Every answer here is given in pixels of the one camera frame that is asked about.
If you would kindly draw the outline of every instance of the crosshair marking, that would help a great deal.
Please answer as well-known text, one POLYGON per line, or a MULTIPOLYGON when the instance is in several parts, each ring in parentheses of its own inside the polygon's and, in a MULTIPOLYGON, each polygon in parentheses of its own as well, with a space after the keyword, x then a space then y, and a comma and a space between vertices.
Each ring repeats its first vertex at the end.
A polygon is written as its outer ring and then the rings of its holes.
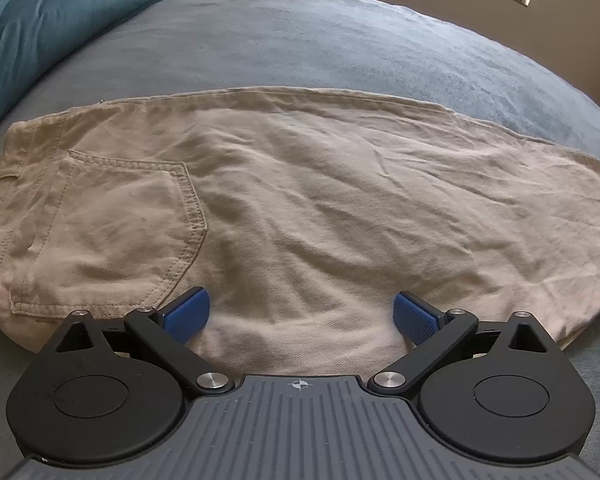
POLYGON ((312 386, 311 383, 308 383, 307 381, 305 381, 304 379, 296 379, 295 381, 293 381, 292 383, 288 383, 290 386, 293 386, 294 388, 298 389, 298 390, 302 390, 303 388, 306 388, 308 386, 312 386))

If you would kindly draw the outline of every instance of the gray bedsheet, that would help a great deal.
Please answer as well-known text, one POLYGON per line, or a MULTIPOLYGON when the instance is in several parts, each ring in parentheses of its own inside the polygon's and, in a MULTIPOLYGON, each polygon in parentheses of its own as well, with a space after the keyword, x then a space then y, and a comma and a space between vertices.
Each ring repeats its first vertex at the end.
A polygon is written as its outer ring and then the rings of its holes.
MULTIPOLYGON (((0 125, 130 96, 255 85, 433 101, 600 158, 600 108, 497 43, 373 0, 165 0, 53 69, 0 125)), ((582 454, 600 470, 600 319, 569 348, 598 403, 582 454)), ((30 355, 0 334, 0 473, 18 452, 4 400, 30 355)))

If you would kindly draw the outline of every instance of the pants back pocket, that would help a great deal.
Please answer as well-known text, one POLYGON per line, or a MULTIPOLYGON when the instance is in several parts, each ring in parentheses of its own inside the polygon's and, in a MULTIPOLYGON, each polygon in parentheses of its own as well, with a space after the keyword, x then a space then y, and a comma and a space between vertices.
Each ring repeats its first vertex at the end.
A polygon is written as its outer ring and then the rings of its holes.
POLYGON ((12 245, 11 309, 120 317, 158 305, 195 258, 206 224, 182 162, 69 150, 25 246, 12 245))

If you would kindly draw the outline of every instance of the blue gripper pad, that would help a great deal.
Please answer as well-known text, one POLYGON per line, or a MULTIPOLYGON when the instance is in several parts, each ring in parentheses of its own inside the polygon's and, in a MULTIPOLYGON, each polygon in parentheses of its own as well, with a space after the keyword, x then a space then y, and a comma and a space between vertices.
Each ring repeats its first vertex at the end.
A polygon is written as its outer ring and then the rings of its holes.
POLYGON ((209 294, 201 288, 164 315, 162 328, 184 344, 206 325, 209 308, 209 294))
POLYGON ((402 294, 394 300, 394 323, 400 333, 416 346, 440 330, 438 318, 402 294))

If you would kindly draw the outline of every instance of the gray gripper base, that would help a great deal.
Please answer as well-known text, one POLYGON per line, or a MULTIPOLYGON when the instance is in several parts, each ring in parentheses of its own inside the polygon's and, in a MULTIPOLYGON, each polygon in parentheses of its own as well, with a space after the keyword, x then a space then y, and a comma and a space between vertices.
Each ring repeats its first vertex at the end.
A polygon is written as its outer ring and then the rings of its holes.
POLYGON ((575 457, 527 468, 483 464, 447 449, 401 399, 355 377, 247 376, 202 397, 158 446, 125 463, 60 469, 25 460, 10 480, 588 480, 575 457))

